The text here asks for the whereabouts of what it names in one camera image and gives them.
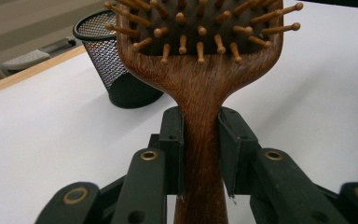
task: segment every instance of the wooden hairbrush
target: wooden hairbrush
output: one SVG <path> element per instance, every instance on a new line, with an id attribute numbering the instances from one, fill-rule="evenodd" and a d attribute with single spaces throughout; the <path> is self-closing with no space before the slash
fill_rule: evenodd
<path id="1" fill-rule="evenodd" d="M 175 223 L 227 223 L 217 115 L 228 96 L 278 61 L 282 0 L 117 0 L 118 54 L 129 71 L 168 93 L 185 124 L 185 191 Z"/>

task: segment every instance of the mesh cup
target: mesh cup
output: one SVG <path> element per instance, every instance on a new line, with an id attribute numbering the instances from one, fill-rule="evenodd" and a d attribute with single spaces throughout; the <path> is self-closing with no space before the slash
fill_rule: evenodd
<path id="1" fill-rule="evenodd" d="M 74 36 L 83 42 L 112 104 L 122 108 L 149 105 L 163 94 L 134 77 L 122 64 L 117 53 L 116 32 L 105 28 L 116 24 L 111 10 L 96 12 L 74 27 Z"/>

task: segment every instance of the white table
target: white table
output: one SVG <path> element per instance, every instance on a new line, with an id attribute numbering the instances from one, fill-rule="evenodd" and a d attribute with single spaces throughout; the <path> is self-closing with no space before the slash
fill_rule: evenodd
<path id="1" fill-rule="evenodd" d="M 338 192 L 358 181 L 358 8 L 305 3 L 285 18 L 295 21 L 302 28 L 285 35 L 276 66 L 224 106 L 242 114 L 262 147 L 287 152 L 314 183 Z M 172 106 L 164 95 L 115 107 L 87 53 L 1 90 L 0 223 L 34 222 L 68 184 L 102 188 L 126 174 Z M 227 200 L 230 223 L 253 223 L 248 197 L 235 201 Z"/>

